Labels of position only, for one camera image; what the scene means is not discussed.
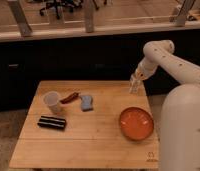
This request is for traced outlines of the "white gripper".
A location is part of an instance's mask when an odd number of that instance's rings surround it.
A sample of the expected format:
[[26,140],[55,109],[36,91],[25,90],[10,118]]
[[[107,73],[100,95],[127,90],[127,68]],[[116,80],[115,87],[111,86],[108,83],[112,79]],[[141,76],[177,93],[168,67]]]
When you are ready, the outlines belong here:
[[138,66],[133,74],[133,76],[131,76],[130,78],[130,88],[129,88],[129,92],[131,94],[137,93],[138,92],[138,88],[139,85],[141,83],[141,81],[146,80],[149,78],[148,73],[144,70],[144,68],[142,66]]

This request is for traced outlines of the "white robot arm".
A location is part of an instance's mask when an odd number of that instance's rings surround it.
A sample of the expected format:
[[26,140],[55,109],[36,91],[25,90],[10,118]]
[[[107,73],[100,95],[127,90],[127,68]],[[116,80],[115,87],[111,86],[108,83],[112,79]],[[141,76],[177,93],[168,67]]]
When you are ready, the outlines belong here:
[[159,67],[179,82],[161,110],[158,171],[200,171],[200,66],[175,56],[170,40],[146,43],[143,54],[130,78],[131,93]]

